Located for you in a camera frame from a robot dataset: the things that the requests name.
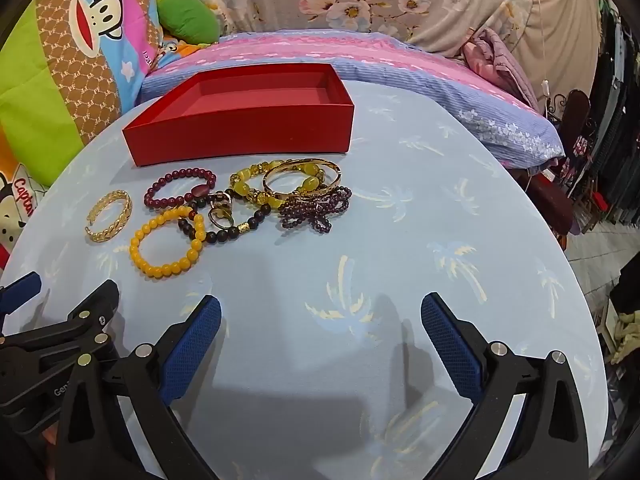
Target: yellow crystal bead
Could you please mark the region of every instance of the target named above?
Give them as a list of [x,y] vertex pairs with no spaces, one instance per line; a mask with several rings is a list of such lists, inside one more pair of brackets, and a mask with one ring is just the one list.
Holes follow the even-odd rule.
[[243,182],[242,180],[240,182],[236,182],[234,186],[234,191],[238,193],[238,195],[240,196],[246,196],[246,194],[249,193],[250,189],[251,188],[249,188],[249,185]]
[[318,186],[320,186],[320,181],[314,176],[306,178],[302,183],[302,187],[305,191],[315,191],[318,189]]
[[304,166],[302,166],[302,171],[304,171],[306,174],[311,176],[316,176],[319,170],[320,168],[317,164],[307,163]]
[[282,204],[284,204],[284,200],[278,200],[276,197],[274,196],[270,196],[269,197],[269,205],[271,206],[272,209],[277,209],[279,208]]
[[238,176],[242,181],[249,180],[251,178],[251,170],[249,168],[244,168],[244,170],[238,171]]

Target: bed sheet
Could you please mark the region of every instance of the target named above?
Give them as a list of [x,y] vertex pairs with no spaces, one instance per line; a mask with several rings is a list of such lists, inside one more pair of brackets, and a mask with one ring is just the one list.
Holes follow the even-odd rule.
[[564,156],[553,125],[468,67],[384,34],[288,30],[221,38],[145,78],[142,102],[166,94],[197,72],[240,64],[328,62],[343,80],[403,88],[434,99],[507,168],[531,173]]

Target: open box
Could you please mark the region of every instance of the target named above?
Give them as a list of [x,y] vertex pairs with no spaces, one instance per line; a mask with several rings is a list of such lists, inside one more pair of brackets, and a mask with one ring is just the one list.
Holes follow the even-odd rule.
[[200,72],[124,129],[137,166],[255,153],[346,153],[353,102],[330,64]]

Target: green pillow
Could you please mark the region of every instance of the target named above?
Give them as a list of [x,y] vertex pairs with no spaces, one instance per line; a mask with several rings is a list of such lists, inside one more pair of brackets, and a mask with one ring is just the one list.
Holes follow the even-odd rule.
[[217,43],[220,39],[216,15],[200,0],[161,0],[158,17],[172,36],[189,44]]

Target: blue textured pad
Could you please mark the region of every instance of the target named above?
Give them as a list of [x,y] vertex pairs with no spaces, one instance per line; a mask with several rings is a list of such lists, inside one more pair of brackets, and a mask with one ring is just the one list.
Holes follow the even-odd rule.
[[165,405],[168,406],[172,400],[180,399],[185,394],[200,361],[220,328],[221,321],[220,302],[212,297],[164,362],[160,397]]
[[482,397],[481,367],[458,329],[438,303],[427,296],[420,310],[422,325],[442,359],[461,397],[478,402]]
[[0,290],[0,314],[11,314],[42,290],[42,280],[36,272],[30,272],[11,285]]

